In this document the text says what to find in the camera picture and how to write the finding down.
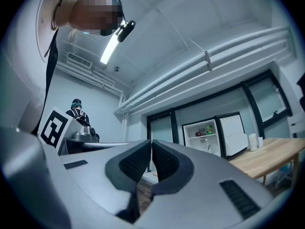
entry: black strap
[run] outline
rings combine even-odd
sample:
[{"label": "black strap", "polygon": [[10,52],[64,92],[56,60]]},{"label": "black strap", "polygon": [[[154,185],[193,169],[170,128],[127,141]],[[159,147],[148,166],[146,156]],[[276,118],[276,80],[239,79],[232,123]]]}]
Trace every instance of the black strap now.
[{"label": "black strap", "polygon": [[56,12],[57,12],[58,7],[61,6],[61,2],[62,2],[62,0],[59,0],[57,6],[56,6],[56,8],[55,8],[55,12],[54,12],[54,14],[53,14],[53,19],[52,19],[53,30],[57,30],[57,31],[58,31],[58,28],[55,27],[55,15],[56,15]]},{"label": "black strap", "polygon": [[[49,59],[48,59],[47,71],[46,71],[46,96],[45,96],[45,99],[44,99],[43,110],[44,110],[44,107],[46,105],[46,100],[47,100],[51,80],[52,80],[54,70],[55,70],[55,67],[56,67],[56,63],[57,63],[57,60],[58,60],[58,50],[57,50],[57,47],[56,47],[57,33],[58,33],[58,30],[55,32],[55,34],[53,36],[53,39],[52,39],[52,42],[51,42],[51,47],[50,47],[50,54],[49,54]],[[38,128],[39,128],[39,125],[40,125],[41,117],[40,117],[40,120],[39,120],[36,128],[32,131],[33,135],[37,135],[37,133],[38,133]]]}]

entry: wooden floor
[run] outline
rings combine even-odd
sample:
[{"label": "wooden floor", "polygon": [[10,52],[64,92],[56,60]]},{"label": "wooden floor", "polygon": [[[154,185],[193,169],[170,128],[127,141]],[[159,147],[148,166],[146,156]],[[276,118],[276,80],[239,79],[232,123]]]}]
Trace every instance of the wooden floor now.
[{"label": "wooden floor", "polygon": [[137,185],[140,214],[142,214],[152,202],[151,201],[152,186],[153,186],[152,183],[149,183],[143,179],[141,179]]},{"label": "wooden floor", "polygon": [[[282,192],[286,191],[290,188],[291,181],[283,180],[280,183],[278,189],[275,189],[275,183],[269,184],[266,186],[267,190],[273,195],[273,197],[278,196]],[[138,201],[139,201],[139,208],[140,214],[142,214],[150,205],[151,201],[151,189],[153,184],[149,183],[145,180],[140,180],[137,186],[138,190]]]}]

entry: air conditioner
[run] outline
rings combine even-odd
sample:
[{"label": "air conditioner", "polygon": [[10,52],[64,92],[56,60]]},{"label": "air conditioner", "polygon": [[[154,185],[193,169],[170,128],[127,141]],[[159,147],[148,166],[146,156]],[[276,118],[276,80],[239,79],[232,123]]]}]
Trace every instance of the air conditioner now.
[{"label": "air conditioner", "polygon": [[79,56],[77,56],[73,53],[68,53],[67,59],[68,59],[67,61],[70,61],[70,62],[75,63],[75,64],[77,64],[81,67],[84,67],[87,70],[91,70],[91,68],[92,68],[92,63],[91,62],[89,62],[88,60],[85,60],[85,59],[83,59],[83,58],[81,58],[81,57],[79,57]]}]

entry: white wall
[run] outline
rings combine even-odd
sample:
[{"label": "white wall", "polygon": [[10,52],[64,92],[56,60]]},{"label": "white wall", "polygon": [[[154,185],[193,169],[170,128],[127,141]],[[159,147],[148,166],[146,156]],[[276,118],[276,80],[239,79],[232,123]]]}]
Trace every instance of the white wall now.
[{"label": "white wall", "polygon": [[122,141],[122,116],[113,114],[119,105],[119,97],[58,69],[52,78],[42,123],[46,121],[54,106],[66,112],[75,98],[81,100],[82,109],[88,115],[90,125],[100,136],[100,142]]},{"label": "white wall", "polygon": [[147,139],[147,116],[133,114],[127,117],[126,142],[134,142]]}]

